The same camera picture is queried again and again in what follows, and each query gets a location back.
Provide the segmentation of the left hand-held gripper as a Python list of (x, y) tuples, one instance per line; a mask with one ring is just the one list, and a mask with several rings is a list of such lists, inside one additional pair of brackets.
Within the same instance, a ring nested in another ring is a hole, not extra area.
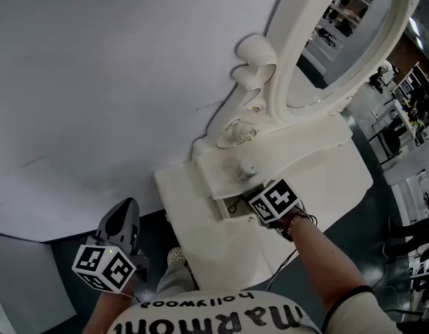
[(93, 289), (114, 294), (122, 293), (133, 275), (145, 281), (149, 259), (139, 247), (139, 220), (135, 199), (119, 202), (79, 247), (72, 270)]

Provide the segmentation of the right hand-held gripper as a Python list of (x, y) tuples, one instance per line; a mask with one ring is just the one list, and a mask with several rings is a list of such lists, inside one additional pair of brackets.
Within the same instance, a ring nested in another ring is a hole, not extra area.
[(257, 216), (260, 226), (274, 230), (292, 241), (290, 226), (305, 217), (298, 195), (287, 181), (280, 178), (246, 197), (246, 204)]

